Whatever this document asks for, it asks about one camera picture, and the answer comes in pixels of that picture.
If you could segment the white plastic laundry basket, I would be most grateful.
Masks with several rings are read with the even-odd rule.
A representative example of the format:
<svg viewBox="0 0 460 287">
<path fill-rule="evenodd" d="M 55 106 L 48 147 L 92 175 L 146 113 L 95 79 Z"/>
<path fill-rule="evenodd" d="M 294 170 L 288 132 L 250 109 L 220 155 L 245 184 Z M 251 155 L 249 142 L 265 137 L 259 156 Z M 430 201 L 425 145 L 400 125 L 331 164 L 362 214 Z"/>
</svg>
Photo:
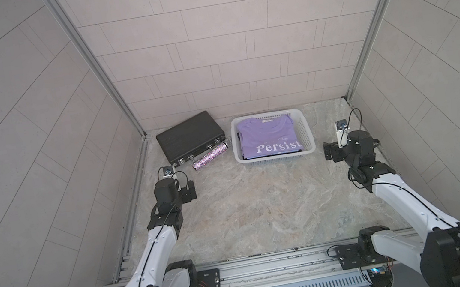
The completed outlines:
<svg viewBox="0 0 460 287">
<path fill-rule="evenodd" d="M 297 138 L 299 139 L 299 142 L 302 144 L 302 146 L 299 148 L 297 152 L 294 153 L 285 153 L 285 154 L 278 154 L 278 155 L 273 155 L 273 156 L 267 156 L 267 157 L 258 157 L 255 159 L 244 159 L 242 157 L 242 148 L 240 146 L 240 141 L 237 136 L 238 133 L 238 125 L 242 121 L 248 119 L 248 118 L 256 118 L 256 119 L 261 119 L 261 120 L 271 120 L 271 119 L 276 119 L 277 117 L 280 116 L 285 116 L 288 115 L 291 120 L 293 121 L 293 127 L 295 129 L 295 133 Z M 266 112 L 266 113 L 260 113 L 260 114 L 254 114 L 254 115 L 248 115 L 248 116 L 242 116 L 242 117 L 236 117 L 232 120 L 231 122 L 231 134 L 232 134 L 232 149 L 233 149 L 233 156 L 235 156 L 235 159 L 238 163 L 240 164 L 261 164 L 261 163 L 270 163 L 270 162 L 277 162 L 281 160 L 289 160 L 289 159 L 295 159 L 299 157 L 303 157 L 305 155 L 309 155 L 315 152 L 317 146 L 315 144 L 314 136 L 312 134 L 311 129 L 309 128 L 308 122 L 302 111 L 299 109 L 288 109 L 288 110 L 282 110 L 282 111 L 272 111 L 272 112 Z"/>
</svg>

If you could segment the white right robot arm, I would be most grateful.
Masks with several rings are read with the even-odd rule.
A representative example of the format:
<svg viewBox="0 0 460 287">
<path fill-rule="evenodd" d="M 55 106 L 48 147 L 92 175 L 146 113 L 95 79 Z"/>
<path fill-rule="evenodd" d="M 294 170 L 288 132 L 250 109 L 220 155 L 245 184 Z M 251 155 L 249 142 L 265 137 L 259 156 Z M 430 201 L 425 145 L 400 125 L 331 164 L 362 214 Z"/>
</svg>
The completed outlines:
<svg viewBox="0 0 460 287">
<path fill-rule="evenodd" d="M 460 287 L 460 221 L 411 189 L 397 171 L 376 159 L 380 141 L 367 131 L 341 134 L 325 143 L 325 159 L 348 165 L 348 179 L 358 189 L 384 200 L 419 238 L 408 239 L 386 226 L 359 232 L 357 264 L 372 287 L 392 287 L 394 261 L 422 275 L 429 287 Z"/>
</svg>

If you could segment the purple Persist t-shirt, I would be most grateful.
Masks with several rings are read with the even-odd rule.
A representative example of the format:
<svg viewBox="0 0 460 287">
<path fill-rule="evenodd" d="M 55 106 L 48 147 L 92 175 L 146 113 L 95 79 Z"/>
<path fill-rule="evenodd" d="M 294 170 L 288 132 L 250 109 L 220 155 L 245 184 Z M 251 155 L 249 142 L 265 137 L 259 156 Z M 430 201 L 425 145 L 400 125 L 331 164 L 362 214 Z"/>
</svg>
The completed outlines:
<svg viewBox="0 0 460 287">
<path fill-rule="evenodd" d="M 274 119 L 248 118 L 237 124 L 242 159 L 253 160 L 303 150 L 293 119 L 285 114 Z"/>
</svg>

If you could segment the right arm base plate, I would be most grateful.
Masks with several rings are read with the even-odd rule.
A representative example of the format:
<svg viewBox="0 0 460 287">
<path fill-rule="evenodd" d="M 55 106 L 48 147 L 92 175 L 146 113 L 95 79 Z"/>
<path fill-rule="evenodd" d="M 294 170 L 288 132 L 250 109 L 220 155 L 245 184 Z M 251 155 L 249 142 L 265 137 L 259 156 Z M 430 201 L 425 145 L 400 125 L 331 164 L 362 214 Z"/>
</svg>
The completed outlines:
<svg viewBox="0 0 460 287">
<path fill-rule="evenodd" d="M 331 259 L 337 259 L 342 270 L 388 263 L 388 258 L 378 254 L 371 242 L 361 241 L 356 244 L 335 244 L 328 248 L 326 254 Z"/>
</svg>

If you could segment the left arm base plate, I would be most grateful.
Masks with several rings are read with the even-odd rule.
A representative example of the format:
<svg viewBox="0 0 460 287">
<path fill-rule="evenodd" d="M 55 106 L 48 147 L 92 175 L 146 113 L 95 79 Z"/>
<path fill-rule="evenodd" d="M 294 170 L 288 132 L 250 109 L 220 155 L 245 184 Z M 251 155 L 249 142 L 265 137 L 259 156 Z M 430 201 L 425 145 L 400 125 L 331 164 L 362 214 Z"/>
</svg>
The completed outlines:
<svg viewBox="0 0 460 287">
<path fill-rule="evenodd" d="M 197 271 L 197 279 L 191 280 L 190 287 L 221 287 L 220 269 Z"/>
</svg>

